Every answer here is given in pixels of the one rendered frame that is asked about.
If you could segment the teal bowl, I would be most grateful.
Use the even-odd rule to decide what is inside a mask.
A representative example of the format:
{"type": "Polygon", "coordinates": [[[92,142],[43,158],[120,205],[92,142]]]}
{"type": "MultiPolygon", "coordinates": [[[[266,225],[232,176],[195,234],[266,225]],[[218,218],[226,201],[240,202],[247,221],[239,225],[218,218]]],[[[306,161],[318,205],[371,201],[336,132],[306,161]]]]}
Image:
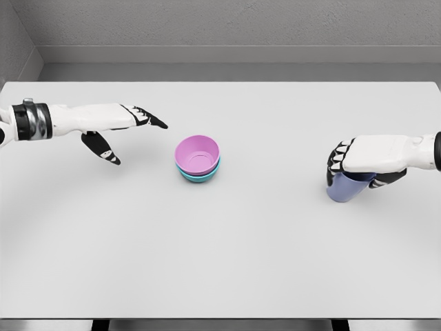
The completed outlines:
{"type": "Polygon", "coordinates": [[[206,181],[209,181],[216,174],[216,172],[218,171],[218,169],[220,167],[220,164],[221,164],[221,159],[219,159],[215,168],[211,172],[204,174],[204,175],[201,175],[201,176],[190,175],[190,174],[184,172],[178,165],[176,165],[176,167],[177,167],[178,171],[180,172],[180,174],[188,181],[190,181],[192,183],[204,183],[206,181]]]}

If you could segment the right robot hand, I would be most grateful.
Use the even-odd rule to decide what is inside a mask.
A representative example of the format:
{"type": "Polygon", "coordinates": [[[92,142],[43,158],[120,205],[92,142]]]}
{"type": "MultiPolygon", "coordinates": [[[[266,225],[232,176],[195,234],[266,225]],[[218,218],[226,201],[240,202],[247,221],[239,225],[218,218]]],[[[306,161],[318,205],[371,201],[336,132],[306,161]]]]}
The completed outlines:
{"type": "Polygon", "coordinates": [[[422,137],[362,135],[340,142],[327,161],[327,185],[341,172],[375,172],[370,188],[403,178],[407,168],[420,168],[422,137]]]}

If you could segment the blue cup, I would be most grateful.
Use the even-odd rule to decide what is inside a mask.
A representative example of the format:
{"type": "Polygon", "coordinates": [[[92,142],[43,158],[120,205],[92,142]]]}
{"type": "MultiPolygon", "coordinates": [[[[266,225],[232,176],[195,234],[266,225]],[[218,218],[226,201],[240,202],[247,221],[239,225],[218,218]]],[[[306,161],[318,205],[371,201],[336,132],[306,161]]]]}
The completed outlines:
{"type": "Polygon", "coordinates": [[[328,197],[344,203],[361,193],[374,179],[375,172],[341,172],[334,176],[333,183],[327,188],[328,197]]]}

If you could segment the pink bowl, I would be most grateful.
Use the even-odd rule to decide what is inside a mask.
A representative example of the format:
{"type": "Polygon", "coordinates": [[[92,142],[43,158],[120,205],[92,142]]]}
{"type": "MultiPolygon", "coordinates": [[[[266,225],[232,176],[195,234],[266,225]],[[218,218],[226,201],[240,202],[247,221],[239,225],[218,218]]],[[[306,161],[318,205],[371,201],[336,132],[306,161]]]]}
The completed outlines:
{"type": "Polygon", "coordinates": [[[174,152],[177,166],[192,176],[209,174],[220,159],[220,148],[213,138],[193,135],[183,139],[174,152]]]}

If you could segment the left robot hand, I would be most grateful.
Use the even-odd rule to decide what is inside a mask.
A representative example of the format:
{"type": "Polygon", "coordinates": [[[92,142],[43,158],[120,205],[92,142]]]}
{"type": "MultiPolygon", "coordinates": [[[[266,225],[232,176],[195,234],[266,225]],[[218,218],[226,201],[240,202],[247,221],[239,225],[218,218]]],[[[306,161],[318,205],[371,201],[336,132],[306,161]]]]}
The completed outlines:
{"type": "Polygon", "coordinates": [[[78,129],[82,131],[82,142],[96,156],[118,166],[121,160],[99,133],[100,131],[125,130],[144,125],[168,129],[165,122],[138,106],[110,103],[76,107],[74,111],[75,115],[79,115],[78,129]]]}

